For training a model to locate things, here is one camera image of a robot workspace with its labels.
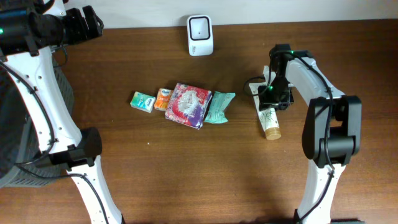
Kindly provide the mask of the cream tube gold cap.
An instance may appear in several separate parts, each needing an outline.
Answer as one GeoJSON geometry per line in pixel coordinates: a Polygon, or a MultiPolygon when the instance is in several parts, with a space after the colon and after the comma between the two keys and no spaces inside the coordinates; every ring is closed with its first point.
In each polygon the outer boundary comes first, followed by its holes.
{"type": "Polygon", "coordinates": [[[266,87],[267,84],[270,84],[271,81],[275,78],[275,73],[271,72],[271,77],[268,77],[269,74],[269,67],[266,65],[263,69],[263,75],[262,78],[265,80],[260,83],[250,83],[249,88],[251,91],[251,94],[254,95],[254,104],[256,107],[257,115],[261,124],[261,127],[265,133],[266,139],[267,140],[276,140],[281,137],[280,133],[280,128],[279,128],[279,122],[277,119],[277,115],[275,112],[274,108],[267,108],[264,110],[260,110],[260,89],[259,87],[266,87]]]}

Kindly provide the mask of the mint green wipes packet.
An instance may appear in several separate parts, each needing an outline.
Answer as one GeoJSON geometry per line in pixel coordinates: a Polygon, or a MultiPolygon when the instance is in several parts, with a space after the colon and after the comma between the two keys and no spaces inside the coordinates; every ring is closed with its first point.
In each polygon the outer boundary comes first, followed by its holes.
{"type": "Polygon", "coordinates": [[[205,122],[211,124],[227,123],[228,119],[225,116],[225,110],[235,96],[235,93],[222,93],[216,91],[212,98],[205,122]]]}

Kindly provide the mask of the red purple tissue pack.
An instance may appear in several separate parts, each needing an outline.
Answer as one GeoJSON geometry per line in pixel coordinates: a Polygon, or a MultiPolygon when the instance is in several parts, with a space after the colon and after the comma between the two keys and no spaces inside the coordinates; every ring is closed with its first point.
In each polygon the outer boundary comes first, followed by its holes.
{"type": "Polygon", "coordinates": [[[212,92],[182,83],[176,84],[165,111],[165,118],[194,129],[203,126],[203,118],[212,92]]]}

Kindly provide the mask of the teal tissue pocket pack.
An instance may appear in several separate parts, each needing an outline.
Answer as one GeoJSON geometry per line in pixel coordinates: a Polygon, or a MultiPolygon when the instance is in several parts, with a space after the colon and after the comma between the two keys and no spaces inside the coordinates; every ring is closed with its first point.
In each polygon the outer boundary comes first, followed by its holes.
{"type": "Polygon", "coordinates": [[[156,98],[141,92],[135,91],[130,102],[132,108],[151,113],[154,107],[156,98]]]}

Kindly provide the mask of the orange tissue pocket pack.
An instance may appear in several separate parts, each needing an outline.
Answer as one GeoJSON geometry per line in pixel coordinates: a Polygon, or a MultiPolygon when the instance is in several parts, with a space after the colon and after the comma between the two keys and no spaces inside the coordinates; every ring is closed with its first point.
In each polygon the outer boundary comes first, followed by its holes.
{"type": "Polygon", "coordinates": [[[171,99],[173,91],[165,88],[158,90],[154,108],[159,111],[165,111],[171,99]]]}

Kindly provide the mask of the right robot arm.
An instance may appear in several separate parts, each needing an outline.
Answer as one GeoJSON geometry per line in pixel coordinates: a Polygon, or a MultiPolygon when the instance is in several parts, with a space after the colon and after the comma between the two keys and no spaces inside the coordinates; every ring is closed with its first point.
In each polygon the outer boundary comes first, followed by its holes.
{"type": "Polygon", "coordinates": [[[307,181],[291,222],[331,223],[338,181],[360,148],[361,100],[337,89],[307,50],[277,44],[269,57],[266,85],[257,94],[258,110],[286,110],[292,104],[292,87],[308,107],[301,140],[308,159],[307,181]]]}

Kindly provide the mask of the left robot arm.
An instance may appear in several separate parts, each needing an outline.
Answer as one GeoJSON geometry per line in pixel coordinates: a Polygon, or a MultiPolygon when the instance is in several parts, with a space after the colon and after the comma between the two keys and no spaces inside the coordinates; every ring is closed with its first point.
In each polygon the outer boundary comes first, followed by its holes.
{"type": "Polygon", "coordinates": [[[101,37],[103,29],[91,6],[1,2],[1,186],[70,178],[92,223],[123,223],[101,168],[100,133],[73,121],[73,90],[53,56],[101,37]]]}

